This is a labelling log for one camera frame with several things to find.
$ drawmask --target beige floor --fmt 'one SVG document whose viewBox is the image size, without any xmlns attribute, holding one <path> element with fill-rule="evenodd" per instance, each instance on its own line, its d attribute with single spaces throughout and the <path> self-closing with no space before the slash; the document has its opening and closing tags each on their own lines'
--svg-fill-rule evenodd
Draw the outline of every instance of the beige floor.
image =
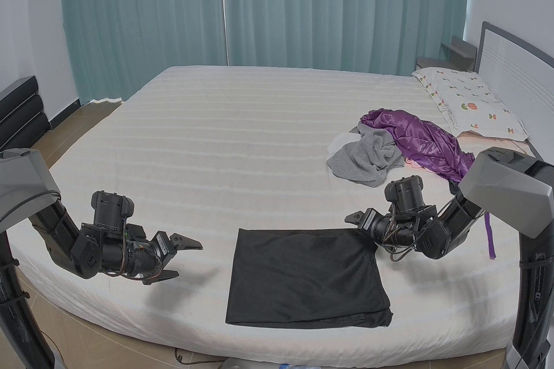
<svg viewBox="0 0 554 369">
<path fill-rule="evenodd" d="M 68 117 L 55 130 L 42 137 L 38 149 L 51 167 L 65 151 L 90 128 L 108 116 L 118 103 L 91 103 Z M 185 367 L 173 355 L 173 348 L 116 334 L 89 323 L 54 306 L 38 292 L 20 272 L 23 289 L 29 292 L 29 305 L 42 331 L 58 345 L 68 369 L 165 369 Z M 197 352 L 181 351 L 183 361 L 219 359 Z M 395 366 L 397 369 L 500 369 L 504 351 L 490 351 L 477 355 L 419 361 Z M 217 364 L 188 366 L 193 369 L 217 369 Z M 23 364 L 0 332 L 0 369 L 24 369 Z"/>
</svg>

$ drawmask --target bed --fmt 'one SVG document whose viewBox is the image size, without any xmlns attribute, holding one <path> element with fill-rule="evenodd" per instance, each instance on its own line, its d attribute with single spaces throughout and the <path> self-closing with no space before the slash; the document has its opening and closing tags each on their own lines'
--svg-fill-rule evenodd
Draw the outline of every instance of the bed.
<svg viewBox="0 0 554 369">
<path fill-rule="evenodd" d="M 387 328 L 225 324 L 239 228 L 340 228 L 345 215 L 357 210 L 374 206 L 386 212 L 384 184 L 356 185 L 332 176 L 326 166 L 331 140 L 379 107 L 404 109 L 448 128 L 414 77 L 169 68 L 78 140 L 51 172 L 76 224 L 92 221 L 94 191 L 113 191 L 134 200 L 130 222 L 143 225 L 147 235 L 178 232 L 202 242 L 204 250 L 177 254 L 168 268 L 181 276 L 151 287 L 103 275 L 73 276 L 52 263 L 30 223 L 8 232 L 13 254 L 59 307 L 121 334 L 196 352 L 379 367 L 504 347 L 515 324 L 519 243 L 516 231 L 495 217 L 496 260 L 489 259 L 482 220 L 462 247 L 439 261 L 412 253 L 392 263 L 379 249 L 378 268 L 394 313 Z M 477 135 L 459 141 L 475 153 L 492 145 L 529 151 L 525 144 Z M 537 141 L 537 149 L 544 146 Z M 441 207 L 450 199 L 447 182 L 422 170 L 392 169 L 387 182 L 411 174 L 422 176 L 427 204 Z"/>
</svg>

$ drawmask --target white floral pillow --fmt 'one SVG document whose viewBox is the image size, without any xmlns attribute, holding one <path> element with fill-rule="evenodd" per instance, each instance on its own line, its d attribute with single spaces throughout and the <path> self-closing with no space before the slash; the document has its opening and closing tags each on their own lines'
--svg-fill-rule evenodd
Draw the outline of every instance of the white floral pillow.
<svg viewBox="0 0 554 369">
<path fill-rule="evenodd" d="M 477 73 L 430 67 L 412 75 L 427 89 L 454 137 L 466 131 L 518 142 L 529 137 Z"/>
</svg>

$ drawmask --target folded black garment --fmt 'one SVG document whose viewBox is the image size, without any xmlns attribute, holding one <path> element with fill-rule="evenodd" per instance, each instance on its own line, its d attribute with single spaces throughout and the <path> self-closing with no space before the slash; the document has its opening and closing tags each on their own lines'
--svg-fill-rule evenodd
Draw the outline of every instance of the folded black garment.
<svg viewBox="0 0 554 369">
<path fill-rule="evenodd" d="M 324 329 L 388 326 L 377 246 L 356 229 L 239 230 L 226 323 Z"/>
</svg>

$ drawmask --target purple strap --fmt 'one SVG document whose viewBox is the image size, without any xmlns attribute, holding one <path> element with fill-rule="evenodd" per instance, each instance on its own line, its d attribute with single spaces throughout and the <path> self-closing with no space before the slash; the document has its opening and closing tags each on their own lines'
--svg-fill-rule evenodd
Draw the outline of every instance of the purple strap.
<svg viewBox="0 0 554 369">
<path fill-rule="evenodd" d="M 488 212 L 485 213 L 485 229 L 486 236 L 489 241 L 489 258 L 494 260 L 496 258 L 496 254 L 494 252 L 493 229 L 490 227 L 490 214 Z"/>
</svg>

